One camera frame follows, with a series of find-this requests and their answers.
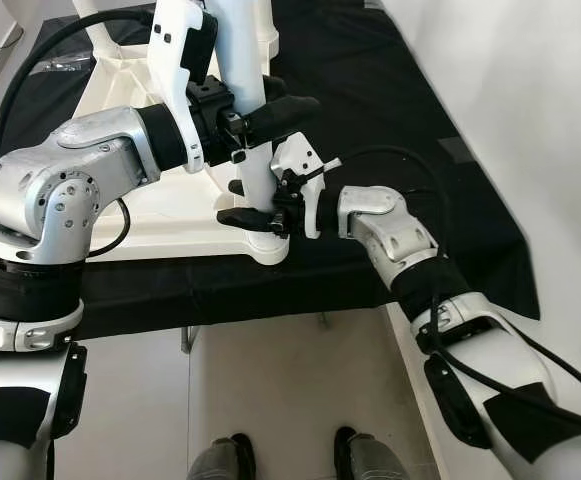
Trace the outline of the white plastic table top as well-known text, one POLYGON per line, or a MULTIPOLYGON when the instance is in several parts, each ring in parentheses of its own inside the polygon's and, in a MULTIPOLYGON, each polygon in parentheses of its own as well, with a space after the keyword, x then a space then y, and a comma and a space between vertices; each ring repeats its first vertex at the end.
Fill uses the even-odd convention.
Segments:
MULTIPOLYGON (((278 52, 276 44, 266 47, 264 74, 278 52)), ((76 115, 97 113, 116 106, 144 106, 158 102, 152 92, 145 46, 118 46, 107 26, 86 28, 97 64, 81 96, 76 115)), ((220 78, 217 54, 209 73, 220 78)), ((285 260, 290 250, 287 239, 270 233, 246 232, 217 223, 218 210, 244 206, 244 198, 231 195, 227 183, 239 179, 236 164, 208 166, 200 173, 175 168, 162 174, 156 183, 126 195, 131 228, 127 238, 107 261, 179 259, 217 255, 246 255, 263 265, 285 260)))

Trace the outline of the grey robot foot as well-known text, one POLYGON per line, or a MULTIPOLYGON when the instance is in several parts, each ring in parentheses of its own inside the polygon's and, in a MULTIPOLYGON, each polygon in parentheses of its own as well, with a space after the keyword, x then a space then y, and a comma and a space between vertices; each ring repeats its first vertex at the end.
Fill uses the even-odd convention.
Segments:
POLYGON ((412 480, 392 449, 371 434, 341 426, 332 447, 337 480, 412 480))
POLYGON ((244 433, 214 439, 191 462, 186 480, 257 480, 252 440, 244 433))

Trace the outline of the grey tape patch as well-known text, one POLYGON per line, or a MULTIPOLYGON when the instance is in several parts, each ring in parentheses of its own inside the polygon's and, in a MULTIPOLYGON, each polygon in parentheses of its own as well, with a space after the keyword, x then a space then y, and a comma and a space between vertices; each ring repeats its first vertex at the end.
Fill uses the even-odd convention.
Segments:
POLYGON ((476 156, 469 150, 467 142, 462 137, 447 137, 438 140, 438 145, 449 155, 455 164, 477 163, 476 156))

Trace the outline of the black tablecloth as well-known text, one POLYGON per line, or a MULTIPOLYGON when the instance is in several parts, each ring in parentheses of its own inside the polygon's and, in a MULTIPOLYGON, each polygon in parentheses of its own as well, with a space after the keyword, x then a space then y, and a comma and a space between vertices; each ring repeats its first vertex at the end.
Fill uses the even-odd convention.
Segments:
MULTIPOLYGON (((305 136, 342 159, 327 175, 346 186, 408 192, 427 227, 440 201, 408 148, 435 168, 451 214, 450 259, 474 291, 517 314, 540 316, 531 256, 517 221, 478 163, 455 164, 438 145, 462 137, 385 13, 362 0, 272 0, 280 50, 273 76, 319 100, 305 136)), ((353 239, 331 230, 294 236, 289 255, 262 265, 245 255, 101 261, 81 280, 80 340, 186 325, 240 323, 291 314, 373 308, 395 301, 353 239)))

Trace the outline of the clear plastic bag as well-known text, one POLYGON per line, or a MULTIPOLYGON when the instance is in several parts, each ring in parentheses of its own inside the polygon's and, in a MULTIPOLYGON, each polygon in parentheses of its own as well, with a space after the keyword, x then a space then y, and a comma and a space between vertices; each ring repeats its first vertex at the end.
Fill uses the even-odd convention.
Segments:
POLYGON ((89 72, 95 64, 97 64, 97 58, 94 58, 92 52, 74 52, 74 54, 39 60, 29 70, 29 74, 38 76, 42 73, 89 72))

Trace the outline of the grey metal table frame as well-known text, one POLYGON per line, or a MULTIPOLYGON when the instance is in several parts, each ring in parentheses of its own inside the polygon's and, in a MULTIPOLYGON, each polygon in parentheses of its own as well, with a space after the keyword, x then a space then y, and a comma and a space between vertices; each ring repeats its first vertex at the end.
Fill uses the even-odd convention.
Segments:
MULTIPOLYGON (((321 330, 328 330, 331 328, 331 321, 328 320, 325 312, 317 312, 317 314, 312 315, 313 319, 316 320, 316 324, 321 330)), ((193 352, 195 343, 202 330, 202 325, 184 326, 180 329, 180 349, 184 355, 190 355, 193 352)))

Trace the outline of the grey right robot foot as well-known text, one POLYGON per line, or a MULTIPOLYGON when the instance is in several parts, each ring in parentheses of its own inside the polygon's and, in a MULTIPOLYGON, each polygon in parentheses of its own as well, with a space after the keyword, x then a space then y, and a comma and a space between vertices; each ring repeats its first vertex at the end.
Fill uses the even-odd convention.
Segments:
POLYGON ((371 434, 341 426, 332 447, 337 480, 412 480, 392 449, 371 434))

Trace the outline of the grey left robot foot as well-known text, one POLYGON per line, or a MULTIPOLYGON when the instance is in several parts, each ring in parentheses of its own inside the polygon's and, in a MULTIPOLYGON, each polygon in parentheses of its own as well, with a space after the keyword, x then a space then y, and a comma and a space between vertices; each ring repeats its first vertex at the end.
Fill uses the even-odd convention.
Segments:
POLYGON ((191 462, 186 480, 257 480, 252 440, 244 433, 214 439, 191 462))

